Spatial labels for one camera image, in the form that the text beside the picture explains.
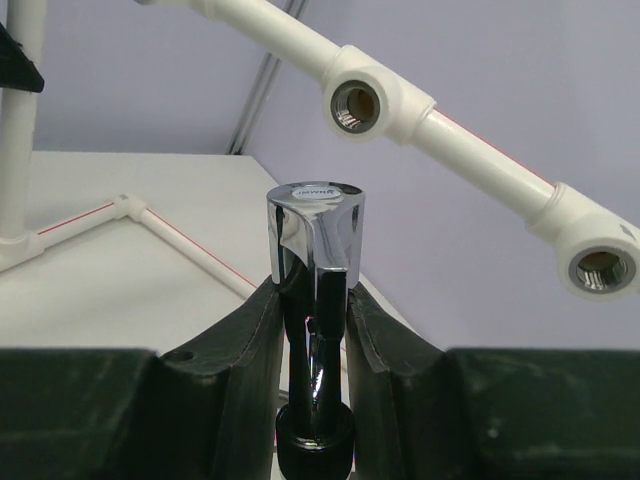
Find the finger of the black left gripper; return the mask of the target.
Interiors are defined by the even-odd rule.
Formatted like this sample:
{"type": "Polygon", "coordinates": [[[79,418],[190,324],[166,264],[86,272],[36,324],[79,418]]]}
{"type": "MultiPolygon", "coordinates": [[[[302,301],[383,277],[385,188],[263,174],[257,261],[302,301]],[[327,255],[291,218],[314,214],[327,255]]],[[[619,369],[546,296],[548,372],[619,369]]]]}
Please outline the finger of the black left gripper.
{"type": "Polygon", "coordinates": [[[0,85],[18,91],[41,93],[45,81],[35,64],[27,58],[22,46],[4,25],[0,26],[0,85]]]}

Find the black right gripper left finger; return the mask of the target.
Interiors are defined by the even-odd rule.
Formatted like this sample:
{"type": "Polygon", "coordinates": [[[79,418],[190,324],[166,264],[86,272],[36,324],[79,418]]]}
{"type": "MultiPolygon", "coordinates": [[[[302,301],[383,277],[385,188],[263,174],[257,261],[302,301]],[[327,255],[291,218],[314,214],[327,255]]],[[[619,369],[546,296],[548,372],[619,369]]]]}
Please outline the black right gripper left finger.
{"type": "Polygon", "coordinates": [[[3,349],[1,475],[267,479],[282,352],[271,280],[164,355],[3,349]]]}

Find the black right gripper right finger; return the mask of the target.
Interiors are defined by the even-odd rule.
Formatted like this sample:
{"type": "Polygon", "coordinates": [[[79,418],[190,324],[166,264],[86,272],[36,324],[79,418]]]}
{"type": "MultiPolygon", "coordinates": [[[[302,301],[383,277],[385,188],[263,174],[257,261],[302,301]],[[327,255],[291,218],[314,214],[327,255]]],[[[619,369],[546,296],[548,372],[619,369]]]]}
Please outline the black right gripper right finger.
{"type": "Polygon", "coordinates": [[[639,355],[440,350],[363,286],[349,296],[360,479],[635,479],[639,355]]]}

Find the chrome water faucet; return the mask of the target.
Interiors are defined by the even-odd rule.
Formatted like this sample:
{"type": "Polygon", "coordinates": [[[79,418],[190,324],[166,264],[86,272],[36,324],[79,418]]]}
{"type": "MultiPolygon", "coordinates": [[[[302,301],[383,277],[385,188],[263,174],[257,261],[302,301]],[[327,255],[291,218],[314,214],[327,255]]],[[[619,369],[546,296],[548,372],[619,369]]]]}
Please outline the chrome water faucet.
{"type": "Polygon", "coordinates": [[[355,420],[342,400],[341,345],[359,282],[365,193],[330,181],[267,193],[271,278],[289,343],[288,401],[276,416],[285,479],[350,476],[355,420]]]}

